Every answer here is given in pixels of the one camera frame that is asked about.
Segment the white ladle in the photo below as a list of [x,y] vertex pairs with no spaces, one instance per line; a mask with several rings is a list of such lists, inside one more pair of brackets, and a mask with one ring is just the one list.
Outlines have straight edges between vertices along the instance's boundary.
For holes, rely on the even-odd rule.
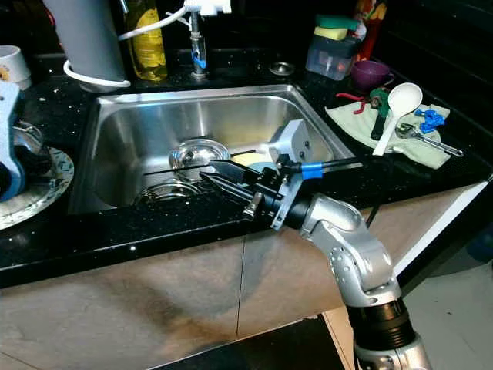
[[387,148],[390,147],[391,137],[397,128],[398,120],[402,116],[413,113],[423,101],[423,96],[422,89],[414,83],[401,83],[391,90],[387,100],[390,113],[385,120],[384,129],[374,148],[373,156],[381,157],[384,155]]

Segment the steel pot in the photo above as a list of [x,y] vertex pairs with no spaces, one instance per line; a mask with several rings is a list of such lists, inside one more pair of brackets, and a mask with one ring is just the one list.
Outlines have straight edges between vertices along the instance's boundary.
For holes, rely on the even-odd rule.
[[15,148],[24,148],[34,155],[42,155],[47,150],[42,131],[25,121],[18,121],[13,124],[12,143]]

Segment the purple cup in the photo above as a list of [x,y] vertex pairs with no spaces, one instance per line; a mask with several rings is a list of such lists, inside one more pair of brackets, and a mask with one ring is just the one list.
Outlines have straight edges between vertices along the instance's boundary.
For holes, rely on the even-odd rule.
[[353,88],[362,92],[384,87],[394,81],[391,68],[380,61],[356,61],[350,68],[350,81]]

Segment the steel spoon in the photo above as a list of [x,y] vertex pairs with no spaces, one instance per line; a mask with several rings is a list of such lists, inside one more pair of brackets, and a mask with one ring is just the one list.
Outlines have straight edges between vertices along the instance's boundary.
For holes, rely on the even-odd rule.
[[455,148],[454,146],[444,144],[443,142],[437,139],[432,139],[426,136],[425,134],[423,134],[418,128],[415,128],[414,126],[401,124],[400,126],[397,126],[397,128],[395,128],[395,131],[397,131],[398,136],[400,136],[401,138],[417,139],[425,144],[428,144],[429,146],[436,148],[437,150],[440,150],[443,153],[446,153],[454,157],[464,156],[464,151],[461,151]]

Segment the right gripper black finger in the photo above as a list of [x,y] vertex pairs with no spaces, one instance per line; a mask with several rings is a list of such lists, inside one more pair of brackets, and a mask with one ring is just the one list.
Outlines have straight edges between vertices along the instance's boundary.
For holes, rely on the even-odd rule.
[[213,160],[209,182],[215,186],[277,186],[278,172],[270,168],[250,169],[232,160]]
[[254,190],[246,184],[233,183],[228,177],[218,173],[204,173],[201,179],[217,188],[228,200],[240,205],[243,208],[242,215],[247,220],[257,218],[267,207],[267,197],[261,191]]

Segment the black chopstick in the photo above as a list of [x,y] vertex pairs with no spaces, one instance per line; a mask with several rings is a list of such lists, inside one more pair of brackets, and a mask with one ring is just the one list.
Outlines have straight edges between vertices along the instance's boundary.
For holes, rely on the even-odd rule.
[[216,169],[217,165],[220,165],[220,163],[225,163],[226,160],[216,160],[216,161],[210,161],[208,163],[201,163],[200,165],[193,165],[193,166],[184,166],[183,168],[172,168],[168,170],[153,170],[152,172],[144,173],[143,176],[152,176],[152,175],[162,175],[162,173],[186,173],[190,172],[191,170],[202,170],[202,169]]

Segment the grey cylinder water filter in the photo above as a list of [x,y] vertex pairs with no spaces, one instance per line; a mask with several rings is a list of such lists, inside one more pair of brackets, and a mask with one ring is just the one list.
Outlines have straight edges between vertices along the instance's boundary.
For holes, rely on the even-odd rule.
[[65,74],[90,92],[130,86],[109,0],[42,0],[54,20],[66,62]]

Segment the small steel bowl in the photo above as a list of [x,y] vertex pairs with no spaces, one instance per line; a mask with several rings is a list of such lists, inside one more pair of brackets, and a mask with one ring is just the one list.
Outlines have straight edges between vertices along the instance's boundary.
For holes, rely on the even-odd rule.
[[[170,168],[183,168],[200,165],[210,161],[228,160],[231,153],[222,143],[212,139],[188,139],[173,148],[169,155]],[[213,169],[191,170],[186,173],[173,173],[186,182],[197,182],[201,173],[210,173]]]

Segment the round metal sink plug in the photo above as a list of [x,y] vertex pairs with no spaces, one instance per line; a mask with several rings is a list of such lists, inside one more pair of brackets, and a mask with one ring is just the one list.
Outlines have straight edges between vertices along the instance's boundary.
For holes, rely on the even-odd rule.
[[295,66],[293,64],[285,61],[277,61],[269,65],[268,70],[275,76],[292,76],[296,72]]

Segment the white printed cup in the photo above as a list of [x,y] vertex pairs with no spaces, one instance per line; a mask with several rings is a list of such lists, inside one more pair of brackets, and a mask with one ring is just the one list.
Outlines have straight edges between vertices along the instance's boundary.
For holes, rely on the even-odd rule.
[[20,89],[31,87],[31,71],[20,47],[0,45],[0,80],[14,83]]

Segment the patterned white plate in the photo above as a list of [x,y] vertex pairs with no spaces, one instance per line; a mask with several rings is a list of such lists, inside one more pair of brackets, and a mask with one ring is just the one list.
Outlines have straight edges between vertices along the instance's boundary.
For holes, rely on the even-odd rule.
[[64,151],[49,149],[52,168],[40,180],[32,180],[11,200],[0,202],[0,230],[20,224],[52,205],[70,186],[75,165]]

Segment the stainless steel sink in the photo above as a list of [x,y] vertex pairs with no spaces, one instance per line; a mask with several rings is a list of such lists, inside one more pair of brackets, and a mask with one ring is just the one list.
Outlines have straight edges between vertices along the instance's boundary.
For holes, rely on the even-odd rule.
[[305,161],[352,157],[292,85],[99,96],[74,159],[69,212],[130,207],[144,188],[169,179],[170,152],[187,140],[211,139],[232,154],[249,152],[296,119],[310,134]]

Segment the clear plastic container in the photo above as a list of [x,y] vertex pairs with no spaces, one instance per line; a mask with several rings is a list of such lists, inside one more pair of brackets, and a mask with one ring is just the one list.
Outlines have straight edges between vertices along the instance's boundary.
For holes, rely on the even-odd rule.
[[336,81],[342,80],[354,63],[360,43],[355,36],[335,40],[315,35],[307,50],[305,68]]

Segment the blue plastic clip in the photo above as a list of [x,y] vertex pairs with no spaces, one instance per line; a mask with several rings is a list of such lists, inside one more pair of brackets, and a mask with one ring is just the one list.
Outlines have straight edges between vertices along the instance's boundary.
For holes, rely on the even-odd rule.
[[439,126],[446,123],[443,114],[434,109],[416,109],[414,115],[422,117],[424,120],[423,123],[419,124],[420,133],[433,133]]

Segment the white faucet head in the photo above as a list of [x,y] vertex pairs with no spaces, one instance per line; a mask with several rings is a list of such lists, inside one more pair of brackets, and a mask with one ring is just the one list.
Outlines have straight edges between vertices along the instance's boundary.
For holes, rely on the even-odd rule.
[[184,0],[184,7],[190,13],[200,15],[232,14],[231,0]]

